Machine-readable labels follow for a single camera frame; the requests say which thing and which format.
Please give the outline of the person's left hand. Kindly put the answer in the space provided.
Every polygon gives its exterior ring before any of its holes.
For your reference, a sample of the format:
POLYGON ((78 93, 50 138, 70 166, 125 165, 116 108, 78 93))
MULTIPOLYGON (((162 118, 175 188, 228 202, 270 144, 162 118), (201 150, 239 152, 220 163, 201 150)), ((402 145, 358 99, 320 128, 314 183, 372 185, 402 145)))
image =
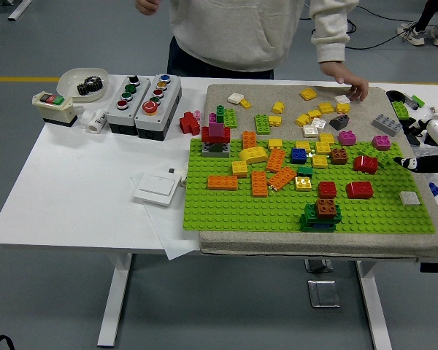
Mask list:
POLYGON ((363 77, 352 73, 343 62, 326 61, 319 63, 320 70, 327 76, 333 77, 338 84, 350 86, 350 100, 364 101, 369 93, 369 83, 363 77))

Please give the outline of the person's right hand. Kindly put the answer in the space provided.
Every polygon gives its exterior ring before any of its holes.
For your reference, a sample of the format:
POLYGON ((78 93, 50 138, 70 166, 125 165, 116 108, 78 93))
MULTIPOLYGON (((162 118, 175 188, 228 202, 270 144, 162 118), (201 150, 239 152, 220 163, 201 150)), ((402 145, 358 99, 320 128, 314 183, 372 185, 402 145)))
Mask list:
POLYGON ((161 0, 136 0, 135 7, 143 15, 154 15, 157 13, 161 0))

